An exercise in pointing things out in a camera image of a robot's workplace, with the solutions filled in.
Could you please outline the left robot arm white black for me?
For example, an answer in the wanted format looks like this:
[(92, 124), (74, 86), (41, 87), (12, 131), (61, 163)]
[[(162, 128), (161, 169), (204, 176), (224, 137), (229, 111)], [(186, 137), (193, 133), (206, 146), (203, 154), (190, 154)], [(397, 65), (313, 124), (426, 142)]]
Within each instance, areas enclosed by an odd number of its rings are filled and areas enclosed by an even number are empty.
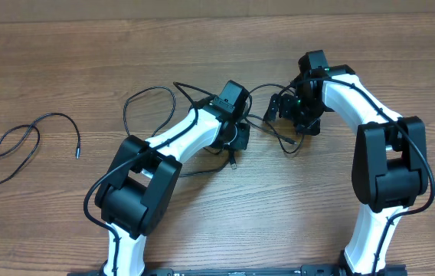
[(245, 150), (250, 128), (243, 120), (250, 105), (250, 93), (230, 80), (220, 94), (192, 101), (187, 117), (164, 133), (124, 139), (86, 196), (101, 210), (96, 224), (109, 232), (99, 275), (143, 274), (146, 238), (168, 208), (182, 164), (206, 146)]

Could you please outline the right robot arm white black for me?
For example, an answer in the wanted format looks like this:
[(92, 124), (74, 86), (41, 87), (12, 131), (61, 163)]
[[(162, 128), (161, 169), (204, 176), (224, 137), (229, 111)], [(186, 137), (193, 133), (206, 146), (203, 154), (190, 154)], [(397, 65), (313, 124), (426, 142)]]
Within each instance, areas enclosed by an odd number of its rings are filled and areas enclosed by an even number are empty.
[(292, 121), (296, 134), (316, 136), (321, 116), (337, 113), (355, 134), (352, 188), (360, 202), (338, 275), (406, 275), (385, 255), (402, 217), (416, 214), (418, 196), (433, 191), (424, 122), (403, 117), (377, 100), (346, 64), (331, 67), (322, 50), (305, 53), (299, 75), (274, 94), (264, 121)]

